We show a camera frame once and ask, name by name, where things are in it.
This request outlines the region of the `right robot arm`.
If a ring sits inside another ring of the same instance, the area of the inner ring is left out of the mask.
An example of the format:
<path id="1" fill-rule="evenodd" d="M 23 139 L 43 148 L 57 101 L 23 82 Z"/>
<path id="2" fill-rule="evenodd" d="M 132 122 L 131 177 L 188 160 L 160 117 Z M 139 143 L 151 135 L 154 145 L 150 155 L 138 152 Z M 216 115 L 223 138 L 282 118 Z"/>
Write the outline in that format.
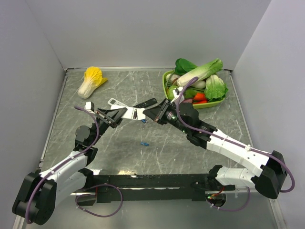
<path id="1" fill-rule="evenodd" d="M 216 127 L 200 120 L 199 113 L 190 103 L 179 108 L 165 99 L 159 105 L 144 110 L 148 118 L 164 125 L 171 124 L 186 134 L 195 146 L 217 152 L 243 168 L 215 166 L 208 178 L 209 187 L 219 190 L 222 186 L 255 188 L 257 192 L 271 199 L 278 198 L 287 177 L 284 157 L 281 153 L 258 153 L 237 140 L 224 134 Z"/>

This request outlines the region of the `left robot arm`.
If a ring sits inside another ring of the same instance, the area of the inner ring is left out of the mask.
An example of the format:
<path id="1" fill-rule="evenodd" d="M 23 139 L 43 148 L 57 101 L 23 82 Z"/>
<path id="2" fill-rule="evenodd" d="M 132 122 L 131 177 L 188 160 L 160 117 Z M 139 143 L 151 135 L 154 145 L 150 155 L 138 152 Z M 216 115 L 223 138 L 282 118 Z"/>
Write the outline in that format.
<path id="1" fill-rule="evenodd" d="M 29 173 L 23 180 L 12 206 L 12 213 L 27 223 L 43 225 L 56 206 L 72 192 L 93 189 L 93 172 L 87 169 L 98 151 L 95 143 L 109 128 L 116 128 L 127 112 L 126 107 L 112 110 L 82 109 L 92 119 L 91 127 L 79 126 L 75 132 L 75 148 L 62 161 L 40 173 Z"/>

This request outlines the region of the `white grey-faced remote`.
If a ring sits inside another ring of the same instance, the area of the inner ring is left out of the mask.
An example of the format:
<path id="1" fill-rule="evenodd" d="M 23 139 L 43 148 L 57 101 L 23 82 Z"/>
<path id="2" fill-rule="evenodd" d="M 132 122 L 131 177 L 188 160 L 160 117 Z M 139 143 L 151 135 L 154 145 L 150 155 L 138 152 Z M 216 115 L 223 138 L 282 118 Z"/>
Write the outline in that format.
<path id="1" fill-rule="evenodd" d="M 126 112 L 122 116 L 123 119 L 129 120 L 144 120 L 146 119 L 146 115 L 143 113 L 144 108 L 135 108 L 135 107 L 128 107 L 128 106 L 121 106 L 121 105 L 112 105 L 111 110 L 126 108 Z"/>

